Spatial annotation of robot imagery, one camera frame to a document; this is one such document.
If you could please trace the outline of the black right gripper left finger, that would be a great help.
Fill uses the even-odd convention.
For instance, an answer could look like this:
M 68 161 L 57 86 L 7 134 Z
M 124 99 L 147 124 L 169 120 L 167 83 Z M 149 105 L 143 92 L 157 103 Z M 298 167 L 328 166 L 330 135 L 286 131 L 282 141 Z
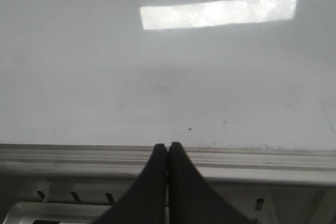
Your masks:
M 167 149 L 156 144 L 129 190 L 93 223 L 165 223 Z

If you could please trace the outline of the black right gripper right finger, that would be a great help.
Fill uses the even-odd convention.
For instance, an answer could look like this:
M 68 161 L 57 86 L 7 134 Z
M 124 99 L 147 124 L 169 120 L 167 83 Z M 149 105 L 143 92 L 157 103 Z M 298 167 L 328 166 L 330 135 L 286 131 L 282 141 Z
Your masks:
M 225 202 L 192 164 L 181 143 L 169 149 L 170 223 L 239 223 Z

